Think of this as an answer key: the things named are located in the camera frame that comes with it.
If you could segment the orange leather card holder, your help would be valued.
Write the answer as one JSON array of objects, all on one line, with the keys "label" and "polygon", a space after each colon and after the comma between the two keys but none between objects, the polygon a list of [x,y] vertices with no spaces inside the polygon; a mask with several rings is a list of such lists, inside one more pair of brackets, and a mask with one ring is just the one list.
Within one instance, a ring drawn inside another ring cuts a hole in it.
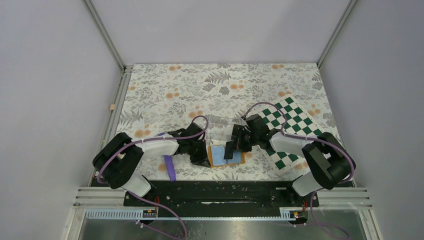
[{"label": "orange leather card holder", "polygon": [[227,150],[224,145],[210,145],[207,155],[212,168],[241,165],[246,162],[245,153]]}]

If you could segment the clear acrylic card box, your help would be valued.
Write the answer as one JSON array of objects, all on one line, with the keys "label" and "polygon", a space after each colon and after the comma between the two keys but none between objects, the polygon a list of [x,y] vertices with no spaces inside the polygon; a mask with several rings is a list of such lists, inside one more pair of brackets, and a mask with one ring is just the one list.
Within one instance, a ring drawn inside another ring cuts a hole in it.
[{"label": "clear acrylic card box", "polygon": [[224,145],[225,142],[232,140],[234,125],[246,125],[242,118],[229,118],[216,115],[205,115],[208,119],[208,128],[205,134],[207,144]]}]

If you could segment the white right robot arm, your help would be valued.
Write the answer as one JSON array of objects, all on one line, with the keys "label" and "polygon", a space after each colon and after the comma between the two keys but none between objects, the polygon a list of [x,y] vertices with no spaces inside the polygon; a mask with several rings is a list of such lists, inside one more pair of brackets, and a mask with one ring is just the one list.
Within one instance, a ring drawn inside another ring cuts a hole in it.
[{"label": "white right robot arm", "polygon": [[354,161],[331,133],[324,132],[318,136],[285,133],[281,129],[270,129],[258,114],[245,118],[245,122],[245,125],[233,126],[223,158],[230,160],[234,152],[247,153],[254,146],[303,157],[309,172],[294,180],[292,189],[287,191],[286,198],[291,205],[299,206],[308,194],[321,189],[331,190],[353,176]]}]

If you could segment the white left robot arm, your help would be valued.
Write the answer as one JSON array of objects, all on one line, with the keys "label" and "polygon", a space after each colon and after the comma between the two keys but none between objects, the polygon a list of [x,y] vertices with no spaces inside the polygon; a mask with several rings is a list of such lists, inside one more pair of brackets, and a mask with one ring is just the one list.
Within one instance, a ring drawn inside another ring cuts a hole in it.
[{"label": "white left robot arm", "polygon": [[126,133],[118,133],[93,159],[98,182],[111,189],[124,189],[135,194],[144,206],[152,204],[155,192],[150,182],[136,172],[140,161],[174,155],[189,155],[193,165],[211,167],[208,159],[205,130],[196,123],[187,128],[169,131],[160,136],[132,141]]}]

